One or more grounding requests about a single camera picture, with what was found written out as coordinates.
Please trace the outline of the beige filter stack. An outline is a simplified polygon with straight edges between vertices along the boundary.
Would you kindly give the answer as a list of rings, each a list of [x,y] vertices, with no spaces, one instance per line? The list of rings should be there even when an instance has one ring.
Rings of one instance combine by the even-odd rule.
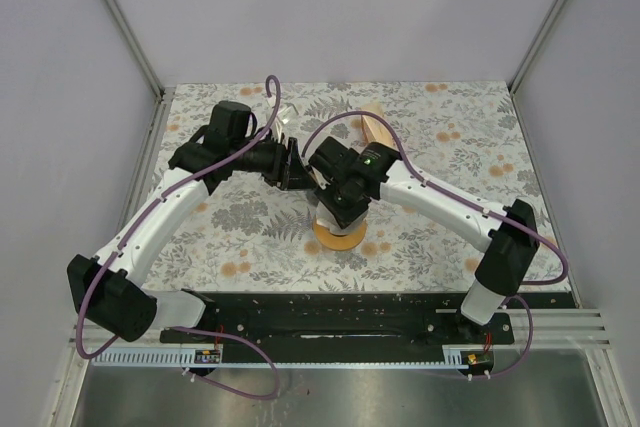
[[[371,102],[360,107],[363,112],[369,112],[376,116],[385,119],[383,107],[379,102]],[[361,129],[364,135],[364,140],[367,144],[372,142],[378,142],[387,147],[396,149],[396,143],[389,130],[377,119],[371,116],[361,117]]]

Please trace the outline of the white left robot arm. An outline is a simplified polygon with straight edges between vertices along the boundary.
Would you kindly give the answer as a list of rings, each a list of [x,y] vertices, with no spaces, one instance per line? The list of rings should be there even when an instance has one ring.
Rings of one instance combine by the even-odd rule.
[[[181,326],[205,342],[217,329],[206,300],[195,292],[145,291],[162,249],[195,208],[235,172],[257,173],[279,190],[311,190],[298,142],[285,134],[294,107],[274,109],[263,128],[252,110],[221,101],[210,120],[181,145],[140,211],[92,257],[76,255],[67,277],[78,320],[89,320],[133,342],[151,328]]]

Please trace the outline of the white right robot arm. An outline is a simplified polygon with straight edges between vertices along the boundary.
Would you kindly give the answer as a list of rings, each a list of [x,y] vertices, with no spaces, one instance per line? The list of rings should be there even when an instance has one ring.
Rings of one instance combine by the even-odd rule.
[[[457,335],[469,343],[490,332],[494,312],[517,293],[540,246],[528,203],[503,206],[430,181],[400,152],[378,142],[357,152],[328,137],[309,165],[319,183],[314,230],[330,248],[349,248],[363,237],[370,203],[382,201],[415,210],[482,253],[454,321]]]

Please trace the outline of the floral patterned tablecloth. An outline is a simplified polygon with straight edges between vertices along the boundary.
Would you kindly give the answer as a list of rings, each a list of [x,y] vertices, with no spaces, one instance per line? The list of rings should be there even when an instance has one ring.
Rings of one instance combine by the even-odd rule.
[[[315,147],[333,136],[365,144],[357,111],[376,102],[410,160],[482,198],[534,209],[553,228],[506,85],[501,81],[287,83],[286,131]],[[333,252],[314,236],[314,198],[235,173],[199,204],[153,264],[150,290],[464,291],[481,256],[408,206],[372,203],[364,240]]]

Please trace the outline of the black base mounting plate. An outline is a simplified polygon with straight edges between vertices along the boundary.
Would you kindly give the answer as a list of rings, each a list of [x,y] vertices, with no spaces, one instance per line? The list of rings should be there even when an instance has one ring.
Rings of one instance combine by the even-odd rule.
[[[205,293],[194,333],[163,327],[160,342],[196,349],[184,365],[258,367],[261,348],[280,368],[460,365],[449,347],[467,351],[513,344],[511,321],[495,313],[484,325],[463,317],[460,294]]]

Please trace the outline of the aluminium frame rail left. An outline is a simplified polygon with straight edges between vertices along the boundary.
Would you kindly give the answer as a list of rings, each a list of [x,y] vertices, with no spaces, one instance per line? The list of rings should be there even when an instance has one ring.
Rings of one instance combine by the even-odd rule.
[[[126,14],[118,0],[101,0],[116,26],[125,46],[136,63],[149,90],[156,99],[161,99],[165,88],[145,54]]]

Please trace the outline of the aluminium frame rail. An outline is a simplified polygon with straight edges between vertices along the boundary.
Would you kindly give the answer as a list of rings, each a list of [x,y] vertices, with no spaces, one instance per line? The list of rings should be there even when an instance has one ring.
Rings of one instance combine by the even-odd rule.
[[[531,43],[519,62],[515,73],[507,83],[508,91],[511,96],[514,96],[524,83],[528,72],[535,64],[537,58],[541,55],[548,38],[553,33],[570,1],[571,0],[553,0],[551,2]]]
[[[149,90],[156,99],[161,99],[165,88],[145,54],[126,14],[118,0],[101,0],[116,26],[125,46],[136,63]]]

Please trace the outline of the aluminium frame rail right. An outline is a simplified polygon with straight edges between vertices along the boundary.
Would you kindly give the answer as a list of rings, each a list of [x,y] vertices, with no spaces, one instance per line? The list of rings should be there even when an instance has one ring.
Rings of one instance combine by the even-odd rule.
[[[541,55],[548,38],[553,33],[570,1],[571,0],[553,0],[551,2],[531,43],[519,62],[515,73],[507,83],[508,91],[511,96],[514,96],[524,83],[528,72],[535,64],[537,58]]]

